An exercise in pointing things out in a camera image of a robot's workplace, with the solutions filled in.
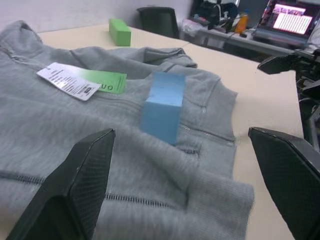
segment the white tag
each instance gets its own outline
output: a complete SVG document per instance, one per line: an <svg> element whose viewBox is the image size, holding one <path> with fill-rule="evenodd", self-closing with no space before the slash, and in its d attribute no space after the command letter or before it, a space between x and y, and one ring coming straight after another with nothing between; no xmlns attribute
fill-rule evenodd
<svg viewBox="0 0 320 240"><path fill-rule="evenodd" d="M54 62L36 73L55 85L58 89L82 101L87 101L101 87L67 70L62 64Z"/></svg>

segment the gray hoodie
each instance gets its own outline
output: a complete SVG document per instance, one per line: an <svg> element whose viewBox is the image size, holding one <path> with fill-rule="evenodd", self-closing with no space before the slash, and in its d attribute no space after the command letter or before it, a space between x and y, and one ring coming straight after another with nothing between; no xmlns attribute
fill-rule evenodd
<svg viewBox="0 0 320 240"><path fill-rule="evenodd" d="M53 62L125 73L125 91L77 100L36 75ZM155 71L186 76L176 146L139 129ZM10 232L75 143L113 128L93 239L245 239L254 192L232 177L236 95L181 48L55 49L25 22L13 23L0 33L0 231Z"/></svg>

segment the green tag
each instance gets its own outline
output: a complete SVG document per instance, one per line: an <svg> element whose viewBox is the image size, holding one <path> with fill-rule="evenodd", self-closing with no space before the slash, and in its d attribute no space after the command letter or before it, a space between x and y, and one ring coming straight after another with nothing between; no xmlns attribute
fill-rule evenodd
<svg viewBox="0 0 320 240"><path fill-rule="evenodd" d="M77 66L61 64L75 75L89 82L101 84L99 91L122 94L125 90L127 74L109 71L97 71Z"/></svg>

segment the table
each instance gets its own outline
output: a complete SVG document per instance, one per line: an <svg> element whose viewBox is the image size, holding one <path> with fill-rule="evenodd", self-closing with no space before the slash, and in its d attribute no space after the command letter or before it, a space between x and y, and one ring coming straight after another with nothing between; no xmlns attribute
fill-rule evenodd
<svg viewBox="0 0 320 240"><path fill-rule="evenodd" d="M232 114L237 142L233 175L236 180L249 183L255 189L247 240L293 240L264 184L248 129L262 127L303 137L295 73L267 75L257 70L258 64L250 60L135 28L131 30L132 47L183 48L200 69L218 74L225 86L238 92ZM98 25L39 35L46 44L56 48L117 48L107 31L107 25Z"/></svg>
<svg viewBox="0 0 320 240"><path fill-rule="evenodd" d="M250 33L246 33L248 35L247 38L240 37L239 34L234 34L233 32L230 33L223 33L217 30L207 30L207 29L200 29L196 35L196 38L205 37L205 45L208 44L208 39L215 39L218 41L228 42L231 45L254 50L260 53L272 55L272 56L285 56L293 53L293 50L286 49L279 46L274 46L270 44L266 44L263 42L255 41L252 38Z"/></svg>

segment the blue foam block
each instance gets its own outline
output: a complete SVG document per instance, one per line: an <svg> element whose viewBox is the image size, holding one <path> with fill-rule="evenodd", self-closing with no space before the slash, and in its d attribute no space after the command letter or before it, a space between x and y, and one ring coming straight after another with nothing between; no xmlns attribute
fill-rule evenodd
<svg viewBox="0 0 320 240"><path fill-rule="evenodd" d="M145 101L140 129L176 145L186 80L180 74L155 72Z"/></svg>

